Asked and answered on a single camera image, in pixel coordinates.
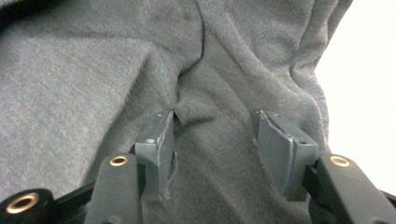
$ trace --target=clamp jaw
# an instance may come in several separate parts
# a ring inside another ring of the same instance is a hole
[[[287,201],[311,196],[313,223],[396,223],[396,200],[370,182],[351,159],[318,153],[318,144],[282,115],[261,111],[258,154]],[[174,112],[153,115],[129,153],[104,159],[94,182],[53,200],[30,189],[0,203],[0,223],[141,223],[141,201],[168,198]]]

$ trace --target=gray fabric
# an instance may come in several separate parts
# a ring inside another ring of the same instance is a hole
[[[0,200],[76,189],[174,109],[171,198],[145,203],[147,223],[309,223],[260,165],[256,112],[328,150],[314,68],[349,4],[75,0],[12,24],[0,35]]]

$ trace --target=textured gray material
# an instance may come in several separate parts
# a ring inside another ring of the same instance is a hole
[[[0,35],[0,200],[77,188],[174,109],[171,199],[145,204],[147,223],[309,222],[260,164],[257,111],[327,149],[314,68],[349,4],[74,0],[14,23]]]

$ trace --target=white background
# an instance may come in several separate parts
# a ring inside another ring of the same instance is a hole
[[[333,153],[396,195],[396,1],[355,0],[316,74],[330,113]]]

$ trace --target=metal grommet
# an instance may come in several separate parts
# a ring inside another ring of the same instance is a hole
[[[342,166],[342,167],[350,166],[350,162],[349,161],[347,161],[346,159],[344,159],[342,157],[339,157],[339,156],[331,156],[330,157],[330,161],[332,163],[334,163],[335,165],[338,165],[338,166]]]
[[[10,214],[18,214],[29,210],[38,203],[38,198],[38,194],[36,193],[22,195],[7,206],[7,212]]]
[[[128,162],[128,157],[125,156],[117,156],[111,159],[110,164],[112,166],[122,166],[123,164]]]

